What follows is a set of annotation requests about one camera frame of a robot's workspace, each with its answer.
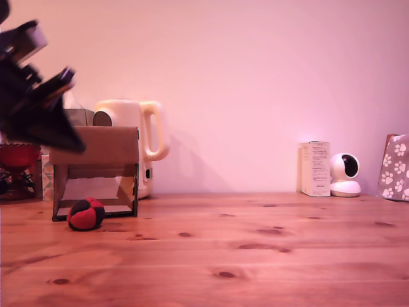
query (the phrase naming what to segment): white kettle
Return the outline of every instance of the white kettle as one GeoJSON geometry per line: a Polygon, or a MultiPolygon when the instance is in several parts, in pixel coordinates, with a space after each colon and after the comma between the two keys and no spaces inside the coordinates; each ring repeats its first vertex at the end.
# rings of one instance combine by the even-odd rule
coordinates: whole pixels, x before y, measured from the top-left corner
{"type": "Polygon", "coordinates": [[[139,128],[139,189],[138,198],[152,192],[152,162],[164,159],[169,153],[169,134],[162,104],[156,101],[103,100],[96,104],[94,126],[121,126],[139,128]],[[155,116],[158,132],[158,150],[152,151],[151,115],[155,116]]]}

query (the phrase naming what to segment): red object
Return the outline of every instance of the red object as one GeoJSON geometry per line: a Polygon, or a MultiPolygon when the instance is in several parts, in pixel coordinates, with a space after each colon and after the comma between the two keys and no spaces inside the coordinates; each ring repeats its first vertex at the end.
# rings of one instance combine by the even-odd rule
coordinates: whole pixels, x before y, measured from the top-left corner
{"type": "Polygon", "coordinates": [[[66,220],[72,230],[84,231],[98,228],[104,217],[104,206],[94,198],[86,198],[72,206],[66,220]]]}
{"type": "Polygon", "coordinates": [[[32,144],[2,144],[0,145],[0,168],[8,171],[11,182],[8,192],[2,195],[2,200],[25,200],[36,196],[34,191],[27,188],[27,182],[22,178],[23,173],[40,156],[41,147],[32,144]]]}

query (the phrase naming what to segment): white box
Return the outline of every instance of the white box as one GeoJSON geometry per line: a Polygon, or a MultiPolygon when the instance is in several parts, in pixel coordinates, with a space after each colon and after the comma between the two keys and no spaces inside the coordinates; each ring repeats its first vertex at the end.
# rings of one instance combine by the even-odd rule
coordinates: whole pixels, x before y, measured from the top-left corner
{"type": "Polygon", "coordinates": [[[331,196],[330,143],[301,144],[301,191],[309,196],[331,196]]]}

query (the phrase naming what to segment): kettle handle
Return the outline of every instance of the kettle handle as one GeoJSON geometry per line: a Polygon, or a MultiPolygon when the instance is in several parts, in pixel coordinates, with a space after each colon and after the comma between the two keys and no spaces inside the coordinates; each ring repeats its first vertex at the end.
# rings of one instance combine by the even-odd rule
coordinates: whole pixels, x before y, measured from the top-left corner
{"type": "Polygon", "coordinates": [[[170,149],[169,135],[167,133],[166,116],[162,110],[162,104],[157,101],[140,102],[141,113],[146,123],[146,137],[144,138],[143,150],[146,158],[149,161],[159,161],[165,158],[170,149]],[[159,148],[156,152],[152,152],[152,124],[151,115],[155,115],[159,148]]]}

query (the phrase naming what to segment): red and black ball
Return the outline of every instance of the red and black ball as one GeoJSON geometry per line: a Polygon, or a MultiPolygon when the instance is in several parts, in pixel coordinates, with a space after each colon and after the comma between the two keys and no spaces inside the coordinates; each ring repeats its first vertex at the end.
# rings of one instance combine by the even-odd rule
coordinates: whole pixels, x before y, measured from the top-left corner
{"type": "Polygon", "coordinates": [[[83,232],[97,229],[104,217],[104,205],[94,198],[86,198],[74,203],[66,220],[72,230],[83,232]]]}

